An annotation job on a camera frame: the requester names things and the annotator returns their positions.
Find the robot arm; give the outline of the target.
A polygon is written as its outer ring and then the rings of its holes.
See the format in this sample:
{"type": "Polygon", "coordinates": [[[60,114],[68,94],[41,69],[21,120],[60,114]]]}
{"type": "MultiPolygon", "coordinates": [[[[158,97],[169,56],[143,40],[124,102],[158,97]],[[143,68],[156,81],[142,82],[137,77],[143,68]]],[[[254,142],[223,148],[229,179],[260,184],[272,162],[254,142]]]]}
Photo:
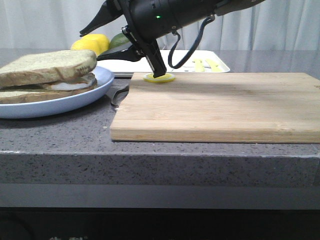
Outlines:
{"type": "Polygon", "coordinates": [[[137,62],[145,57],[154,71],[165,68],[157,39],[168,33],[177,34],[182,27],[202,20],[201,30],[191,48],[194,52],[203,36],[204,27],[215,16],[244,10],[260,4],[259,0],[107,0],[101,6],[89,29],[106,25],[121,15],[127,26],[122,28],[129,39],[119,47],[107,50],[98,60],[137,62]]]}

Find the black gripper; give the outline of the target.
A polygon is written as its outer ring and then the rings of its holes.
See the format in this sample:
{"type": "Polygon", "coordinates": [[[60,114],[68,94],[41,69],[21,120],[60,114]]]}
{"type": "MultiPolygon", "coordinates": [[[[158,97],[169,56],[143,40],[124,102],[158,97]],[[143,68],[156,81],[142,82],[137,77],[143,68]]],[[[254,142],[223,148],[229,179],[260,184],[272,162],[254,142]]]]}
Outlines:
{"type": "MultiPolygon", "coordinates": [[[[88,35],[124,13],[129,29],[136,38],[155,40],[208,17],[224,4],[224,0],[106,0],[93,20],[79,32],[79,36],[88,35]]],[[[104,51],[97,61],[138,62],[142,58],[133,44],[123,44],[104,51]]]]}

